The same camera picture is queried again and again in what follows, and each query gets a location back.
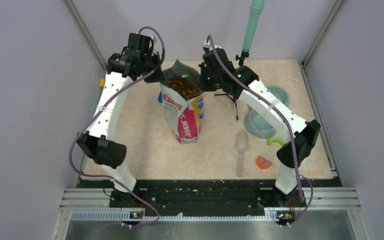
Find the yellow clip on frame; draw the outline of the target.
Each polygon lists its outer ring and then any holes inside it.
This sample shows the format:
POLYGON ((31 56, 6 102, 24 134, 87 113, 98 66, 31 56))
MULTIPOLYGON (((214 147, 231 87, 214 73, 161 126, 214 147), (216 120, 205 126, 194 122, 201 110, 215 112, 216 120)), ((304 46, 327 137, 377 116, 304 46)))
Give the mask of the yellow clip on frame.
POLYGON ((105 86, 105 79, 102 78, 100 81, 99 81, 99 87, 100 88, 103 88, 105 86))

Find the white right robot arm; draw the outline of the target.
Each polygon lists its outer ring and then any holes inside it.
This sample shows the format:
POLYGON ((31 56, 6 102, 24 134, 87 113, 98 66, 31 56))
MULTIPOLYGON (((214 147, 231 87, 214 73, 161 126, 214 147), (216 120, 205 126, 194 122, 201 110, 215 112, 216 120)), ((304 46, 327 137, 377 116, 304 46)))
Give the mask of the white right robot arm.
POLYGON ((289 109, 260 80, 248 66, 237 68, 225 50, 214 45, 208 36, 203 45, 199 86, 204 92, 222 90, 233 101, 241 101, 261 115, 280 134, 284 145, 276 155, 281 163, 273 200, 287 206, 294 198, 293 190, 301 194, 301 163, 312 152, 320 133, 320 123, 306 120, 289 109))

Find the aluminium frame rail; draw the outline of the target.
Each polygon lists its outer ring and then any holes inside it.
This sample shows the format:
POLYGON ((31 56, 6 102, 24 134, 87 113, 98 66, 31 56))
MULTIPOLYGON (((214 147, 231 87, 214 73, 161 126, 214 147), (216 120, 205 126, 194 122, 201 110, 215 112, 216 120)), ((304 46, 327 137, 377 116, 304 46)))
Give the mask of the aluminium frame rail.
POLYGON ((60 204, 61 210, 71 211, 73 220, 123 222, 231 222, 279 221, 292 219, 303 210, 358 210, 361 203, 351 187, 304 188, 305 201, 291 200, 282 206, 269 205, 268 188, 253 191, 235 189, 229 196, 220 190, 158 191, 149 194, 152 208, 142 202, 134 206, 116 202, 109 189, 69 188, 60 204))

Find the pink pet food bag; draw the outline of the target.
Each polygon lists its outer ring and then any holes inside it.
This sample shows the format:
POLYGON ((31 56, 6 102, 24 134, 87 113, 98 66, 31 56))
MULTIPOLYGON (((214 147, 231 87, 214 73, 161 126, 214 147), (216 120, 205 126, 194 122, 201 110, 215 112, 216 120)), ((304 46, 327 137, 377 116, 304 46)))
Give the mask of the pink pet food bag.
POLYGON ((200 73, 178 59, 163 71, 160 84, 164 118, 180 144, 196 143, 204 119, 200 73))

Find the orange semicircle toy block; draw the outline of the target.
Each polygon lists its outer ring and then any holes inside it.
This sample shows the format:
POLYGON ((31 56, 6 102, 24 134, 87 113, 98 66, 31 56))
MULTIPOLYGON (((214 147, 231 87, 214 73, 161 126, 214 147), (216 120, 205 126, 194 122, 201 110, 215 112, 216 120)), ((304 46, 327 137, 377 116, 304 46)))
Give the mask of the orange semicircle toy block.
POLYGON ((262 156, 258 156, 256 159, 256 165, 262 170, 267 170, 273 163, 262 156))

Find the blue toy block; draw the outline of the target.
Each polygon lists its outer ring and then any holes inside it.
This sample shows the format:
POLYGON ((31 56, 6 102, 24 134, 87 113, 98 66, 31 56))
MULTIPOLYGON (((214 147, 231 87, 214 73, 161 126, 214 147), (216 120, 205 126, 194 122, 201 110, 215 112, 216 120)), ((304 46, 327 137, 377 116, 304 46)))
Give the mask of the blue toy block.
POLYGON ((157 97, 157 100, 158 100, 159 103, 162 103, 162 102, 163 102, 163 95, 162 95, 162 92, 161 92, 161 91, 159 92, 159 95, 158 95, 158 97, 157 97))

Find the black tripod stand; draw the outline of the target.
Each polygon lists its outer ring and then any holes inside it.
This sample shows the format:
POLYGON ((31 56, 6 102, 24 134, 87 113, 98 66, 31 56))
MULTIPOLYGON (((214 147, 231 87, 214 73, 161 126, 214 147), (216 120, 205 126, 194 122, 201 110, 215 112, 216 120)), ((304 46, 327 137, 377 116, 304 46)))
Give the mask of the black tripod stand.
POLYGON ((238 104, 237 99, 239 98, 242 87, 232 78, 235 74, 235 67, 229 60, 226 52, 222 48, 217 48, 215 53, 218 55, 216 58, 217 66, 217 78, 216 87, 221 89, 223 93, 217 93, 215 96, 226 96, 228 97, 234 106, 235 119, 239 120, 238 104))

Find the green curved toy piece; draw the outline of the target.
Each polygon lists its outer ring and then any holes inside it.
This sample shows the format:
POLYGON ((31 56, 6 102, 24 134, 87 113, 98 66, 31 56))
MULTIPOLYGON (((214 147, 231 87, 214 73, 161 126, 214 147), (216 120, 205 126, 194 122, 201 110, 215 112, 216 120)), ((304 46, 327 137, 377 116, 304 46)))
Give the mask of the green curved toy piece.
POLYGON ((283 139, 281 139, 281 138, 274 138, 274 137, 268 138, 268 139, 266 140, 266 143, 267 143, 267 145, 269 145, 269 146, 272 145, 272 144, 278 144, 278 145, 280 145, 280 146, 285 145, 285 142, 284 142, 283 139))

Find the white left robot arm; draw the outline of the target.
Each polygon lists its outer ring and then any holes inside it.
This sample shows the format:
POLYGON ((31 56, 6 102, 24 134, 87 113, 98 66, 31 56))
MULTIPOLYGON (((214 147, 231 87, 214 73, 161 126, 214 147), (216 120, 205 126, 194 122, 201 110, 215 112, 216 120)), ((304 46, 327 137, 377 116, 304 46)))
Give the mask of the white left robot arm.
POLYGON ((127 147, 116 142, 117 126, 130 86, 149 72, 153 72, 150 81, 158 82, 163 77, 160 62, 154 36, 130 33, 122 52, 108 59, 94 119, 76 141, 86 156, 105 171, 101 177, 114 182, 114 188, 122 192, 121 200, 129 207, 140 202, 141 194, 134 189, 137 180, 125 163, 127 147))

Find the clear plastic scoop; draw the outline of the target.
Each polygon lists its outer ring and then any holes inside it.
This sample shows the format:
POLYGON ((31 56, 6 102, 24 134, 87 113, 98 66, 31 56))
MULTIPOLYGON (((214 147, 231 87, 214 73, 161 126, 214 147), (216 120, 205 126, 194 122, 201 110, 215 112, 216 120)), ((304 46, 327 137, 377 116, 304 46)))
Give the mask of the clear plastic scoop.
POLYGON ((235 137, 234 149, 237 152, 236 176, 243 176, 244 156, 249 147, 249 135, 246 130, 240 130, 235 137))

